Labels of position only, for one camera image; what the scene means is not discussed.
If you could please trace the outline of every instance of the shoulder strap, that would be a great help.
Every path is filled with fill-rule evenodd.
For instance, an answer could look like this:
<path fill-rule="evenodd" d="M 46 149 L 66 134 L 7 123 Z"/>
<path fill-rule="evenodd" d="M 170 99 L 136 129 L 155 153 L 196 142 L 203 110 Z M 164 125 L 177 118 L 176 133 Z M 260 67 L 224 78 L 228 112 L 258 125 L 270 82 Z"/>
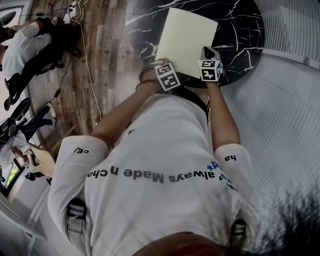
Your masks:
<path fill-rule="evenodd" d="M 242 248 L 246 239 L 246 227 L 246 222 L 240 218 L 237 219 L 231 226 L 231 236 L 229 238 L 229 243 L 233 247 Z"/>
<path fill-rule="evenodd" d="M 72 199 L 66 215 L 65 232 L 69 241 L 84 256 L 91 256 L 92 221 L 86 204 L 80 198 Z"/>

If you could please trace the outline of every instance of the corrugated panel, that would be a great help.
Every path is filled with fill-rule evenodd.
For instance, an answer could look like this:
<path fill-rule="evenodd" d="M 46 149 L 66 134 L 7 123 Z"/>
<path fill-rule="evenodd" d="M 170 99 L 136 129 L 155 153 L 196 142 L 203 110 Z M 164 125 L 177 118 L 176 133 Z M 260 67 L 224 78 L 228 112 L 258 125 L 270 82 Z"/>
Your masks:
<path fill-rule="evenodd" d="M 265 48 L 320 62 L 318 0 L 255 0 L 265 27 Z"/>
<path fill-rule="evenodd" d="M 320 178 L 320 72 L 262 56 L 243 79 L 222 87 L 248 149 L 262 205 L 262 233 L 286 192 L 306 193 Z"/>

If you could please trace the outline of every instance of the wrist strap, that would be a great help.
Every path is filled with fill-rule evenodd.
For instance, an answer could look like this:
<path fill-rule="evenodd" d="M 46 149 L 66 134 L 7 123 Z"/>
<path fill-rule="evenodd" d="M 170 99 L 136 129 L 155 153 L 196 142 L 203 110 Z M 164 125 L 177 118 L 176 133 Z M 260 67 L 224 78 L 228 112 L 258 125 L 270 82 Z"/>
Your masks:
<path fill-rule="evenodd" d="M 145 83 L 150 83 L 150 82 L 158 82 L 157 79 L 148 79 L 148 80 L 144 80 L 140 83 L 138 83 L 138 85 L 135 87 L 135 90 L 137 91 L 139 89 L 140 86 L 144 85 L 144 86 L 148 86 L 154 93 L 156 93 L 156 91 L 151 87 L 149 86 L 148 84 L 145 84 Z"/>

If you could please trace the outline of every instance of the shirt sleeve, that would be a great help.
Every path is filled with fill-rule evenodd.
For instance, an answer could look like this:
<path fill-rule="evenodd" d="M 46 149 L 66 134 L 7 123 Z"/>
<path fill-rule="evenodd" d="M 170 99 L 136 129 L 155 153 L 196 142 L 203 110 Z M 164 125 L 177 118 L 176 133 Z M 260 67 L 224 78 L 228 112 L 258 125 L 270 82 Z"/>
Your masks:
<path fill-rule="evenodd" d="M 11 147 L 4 145 L 0 153 L 0 166 L 6 168 L 11 165 L 15 159 L 15 154 L 12 152 Z"/>
<path fill-rule="evenodd" d="M 33 22 L 29 26 L 20 29 L 20 31 L 24 34 L 25 37 L 33 38 L 39 33 L 40 28 L 36 22 Z"/>
<path fill-rule="evenodd" d="M 79 196 L 90 170 L 107 156 L 107 145 L 98 138 L 71 136 L 62 141 L 48 196 L 48 209 L 53 222 L 64 236 L 70 200 Z"/>
<path fill-rule="evenodd" d="M 239 144 L 228 144 L 219 147 L 214 152 L 214 157 L 241 195 L 242 201 L 237 217 L 246 223 L 246 239 L 243 246 L 249 248 L 255 240 L 261 218 L 257 186 L 249 153 Z"/>

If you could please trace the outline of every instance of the black marble table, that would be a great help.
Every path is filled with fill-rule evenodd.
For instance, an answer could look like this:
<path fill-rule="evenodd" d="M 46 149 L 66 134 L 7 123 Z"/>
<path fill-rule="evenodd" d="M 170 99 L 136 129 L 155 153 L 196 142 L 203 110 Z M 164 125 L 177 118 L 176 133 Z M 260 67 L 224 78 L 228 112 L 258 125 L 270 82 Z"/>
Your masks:
<path fill-rule="evenodd" d="M 258 64 L 265 29 L 254 0 L 130 0 L 125 16 L 126 32 L 146 65 L 155 60 L 169 8 L 180 8 L 218 22 L 212 46 L 220 53 L 225 69 L 222 86 L 239 80 Z M 178 76 L 186 86 L 204 87 L 200 79 Z"/>

